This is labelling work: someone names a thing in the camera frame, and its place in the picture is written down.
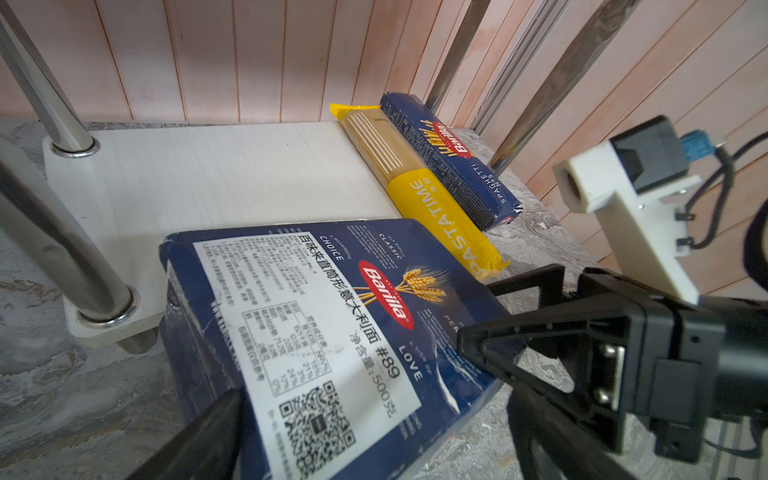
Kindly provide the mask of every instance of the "white wooden board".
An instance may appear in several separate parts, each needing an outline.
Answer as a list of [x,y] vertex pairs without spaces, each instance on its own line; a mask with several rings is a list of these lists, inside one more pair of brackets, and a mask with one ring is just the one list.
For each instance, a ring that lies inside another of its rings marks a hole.
[[157,247],[169,233],[400,217],[338,122],[99,131],[95,155],[44,141],[48,182],[124,282],[141,296],[129,322],[70,333],[103,346],[156,326],[166,304]]

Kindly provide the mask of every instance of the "barilla logo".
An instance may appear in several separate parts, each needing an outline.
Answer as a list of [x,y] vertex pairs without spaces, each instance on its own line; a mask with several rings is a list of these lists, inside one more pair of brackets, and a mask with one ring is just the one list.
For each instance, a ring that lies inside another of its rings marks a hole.
[[461,158],[472,158],[474,154],[469,151],[466,145],[462,143],[454,134],[438,121],[422,120],[422,123],[429,126],[431,130],[420,128],[427,141],[437,147],[441,154],[448,154],[449,157],[456,155]]
[[389,279],[370,262],[361,260],[358,264],[362,278],[368,284],[371,293],[382,304],[384,310],[401,326],[413,330],[413,316],[400,293]]

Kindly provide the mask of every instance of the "spaghetti box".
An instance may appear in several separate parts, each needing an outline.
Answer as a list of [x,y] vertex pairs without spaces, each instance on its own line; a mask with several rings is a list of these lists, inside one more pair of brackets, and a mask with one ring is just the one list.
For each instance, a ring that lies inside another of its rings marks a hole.
[[515,195],[418,98],[385,93],[381,105],[477,228],[510,223],[523,211]]
[[242,478],[411,476],[500,385],[454,345],[507,312],[415,220],[175,233],[160,257],[187,418],[247,388]]

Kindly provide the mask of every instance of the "marble surface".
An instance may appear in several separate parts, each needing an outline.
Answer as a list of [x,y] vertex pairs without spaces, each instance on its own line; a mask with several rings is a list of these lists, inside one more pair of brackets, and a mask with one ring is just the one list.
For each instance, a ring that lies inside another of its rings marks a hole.
[[[176,125],[92,124],[91,129]],[[484,161],[492,152],[473,131],[457,135]],[[0,135],[25,149],[43,168],[45,135],[38,122],[0,121]],[[588,254],[511,172],[502,181],[525,206],[508,226],[488,234],[512,276],[544,266],[566,266],[574,289]],[[534,290],[502,297],[513,313],[533,310]],[[170,368],[161,342],[142,356],[116,346],[90,350],[69,338],[61,294],[15,245],[0,235],[0,478],[120,479],[183,427]],[[567,389],[571,380],[558,361],[526,350],[523,368]],[[509,435],[505,386],[415,477],[521,478]],[[711,422],[715,439],[720,423]],[[638,478],[711,478],[715,452],[703,448],[696,465],[656,458],[654,438],[630,419],[619,460]]]

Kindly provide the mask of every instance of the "metal ring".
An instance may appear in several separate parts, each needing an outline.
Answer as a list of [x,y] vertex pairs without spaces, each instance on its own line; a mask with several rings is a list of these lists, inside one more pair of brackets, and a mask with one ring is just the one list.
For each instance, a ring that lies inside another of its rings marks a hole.
[[64,158],[90,157],[91,155],[98,152],[100,148],[101,148],[101,144],[98,143],[98,140],[96,140],[95,138],[94,138],[94,144],[91,145],[87,150],[83,150],[83,151],[62,150],[55,143],[51,142],[51,151],[53,151],[53,153],[57,154],[59,157],[64,157]]
[[78,312],[78,319],[83,322],[86,326],[93,326],[96,328],[101,329],[108,329],[111,328],[119,323],[123,323],[125,320],[128,319],[131,315],[133,315],[136,312],[136,309],[139,307],[139,301],[141,298],[139,297],[139,292],[136,291],[135,288],[128,285],[128,290],[131,291],[131,301],[128,303],[128,306],[125,307],[125,310],[123,310],[123,313],[116,316],[115,318],[111,320],[107,320],[105,322],[99,322],[98,320],[89,319],[82,313]]

